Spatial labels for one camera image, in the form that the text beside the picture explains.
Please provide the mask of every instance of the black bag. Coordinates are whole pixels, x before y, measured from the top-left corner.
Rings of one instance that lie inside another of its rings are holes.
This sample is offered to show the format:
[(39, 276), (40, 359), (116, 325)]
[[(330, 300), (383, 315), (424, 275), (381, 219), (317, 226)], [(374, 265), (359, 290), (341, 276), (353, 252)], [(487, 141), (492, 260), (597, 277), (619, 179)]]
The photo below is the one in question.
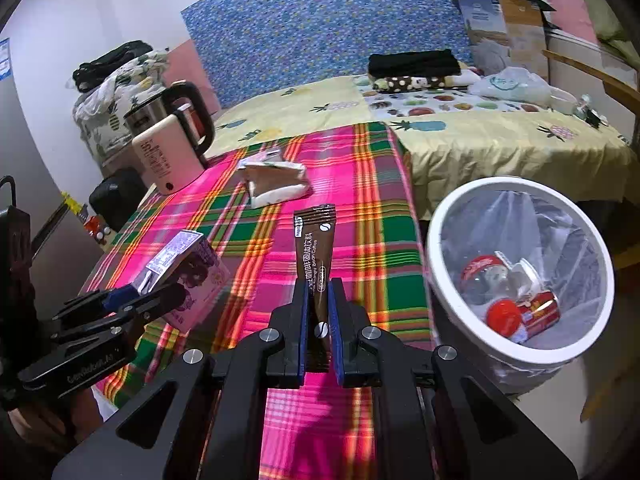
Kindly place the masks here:
[(136, 40), (122, 44), (104, 56), (89, 63), (82, 63), (74, 70), (73, 78), (79, 92), (87, 93), (99, 86), (109, 74), (123, 66), (127, 61), (142, 56), (152, 49), (144, 41)]
[(371, 54), (369, 74), (383, 77), (444, 77), (460, 75), (460, 64), (450, 49), (399, 54)]
[(89, 204), (107, 225), (120, 231), (146, 195), (146, 186), (133, 168), (120, 168), (89, 195)]

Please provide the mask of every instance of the floor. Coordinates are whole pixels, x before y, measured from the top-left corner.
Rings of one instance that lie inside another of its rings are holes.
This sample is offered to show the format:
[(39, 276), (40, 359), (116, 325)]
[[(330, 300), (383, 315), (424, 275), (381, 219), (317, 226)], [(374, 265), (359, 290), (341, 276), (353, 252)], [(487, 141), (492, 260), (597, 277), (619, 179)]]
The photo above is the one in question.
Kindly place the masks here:
[(572, 460), (582, 478), (625, 447), (623, 431), (640, 422), (640, 373), (619, 382), (594, 415), (580, 422), (587, 396), (614, 377), (628, 356), (640, 356), (640, 298), (616, 297), (605, 331), (582, 357), (520, 396), (519, 408)]

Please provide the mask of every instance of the folded cloth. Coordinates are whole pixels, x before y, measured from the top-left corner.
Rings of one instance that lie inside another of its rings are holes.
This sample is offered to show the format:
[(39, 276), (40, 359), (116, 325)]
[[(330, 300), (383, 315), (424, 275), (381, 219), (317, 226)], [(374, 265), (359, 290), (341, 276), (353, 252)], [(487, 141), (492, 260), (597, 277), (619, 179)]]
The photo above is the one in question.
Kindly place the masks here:
[(444, 77), (383, 77), (373, 80), (372, 87), (380, 93), (393, 94), (395, 92), (419, 91), (425, 88), (469, 86), (480, 79), (481, 77), (472, 70), (463, 68), (460, 75), (446, 75)]
[(375, 78), (443, 77), (460, 75), (460, 65), (449, 49), (426, 52), (401, 52), (400, 54), (372, 54), (369, 56), (369, 73)]
[(248, 156), (238, 162), (252, 209), (295, 200), (311, 188), (306, 166), (282, 160), (280, 150), (269, 150)]

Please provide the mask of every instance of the white wall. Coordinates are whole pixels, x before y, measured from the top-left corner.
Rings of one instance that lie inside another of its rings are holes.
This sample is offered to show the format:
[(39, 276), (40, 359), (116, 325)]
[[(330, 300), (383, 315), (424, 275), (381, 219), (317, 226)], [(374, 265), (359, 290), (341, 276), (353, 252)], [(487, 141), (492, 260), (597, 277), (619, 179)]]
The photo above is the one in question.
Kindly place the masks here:
[(198, 0), (22, 0), (0, 32), (33, 140), (61, 190), (85, 202), (102, 176), (71, 119), (65, 88), (81, 62), (130, 40), (158, 50), (189, 39), (180, 11)]

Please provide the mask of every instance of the plastic trash bag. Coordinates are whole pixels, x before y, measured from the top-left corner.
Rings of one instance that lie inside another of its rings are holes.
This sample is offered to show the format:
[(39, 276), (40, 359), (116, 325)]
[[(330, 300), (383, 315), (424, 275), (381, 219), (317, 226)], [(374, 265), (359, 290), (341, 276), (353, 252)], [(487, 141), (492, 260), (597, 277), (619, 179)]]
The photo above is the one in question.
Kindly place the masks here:
[(473, 95), (524, 101), (545, 107), (551, 98), (551, 86), (544, 79), (517, 66), (509, 66), (497, 74), (483, 77), (467, 91)]
[[(604, 299), (600, 264), (587, 235), (568, 213), (515, 191), (487, 191), (449, 212), (442, 228), (442, 254), (458, 290), (469, 261), (495, 251), (512, 262), (528, 260), (558, 298), (559, 321), (524, 346), (562, 348), (594, 325)], [(489, 306), (472, 310), (484, 321)]]

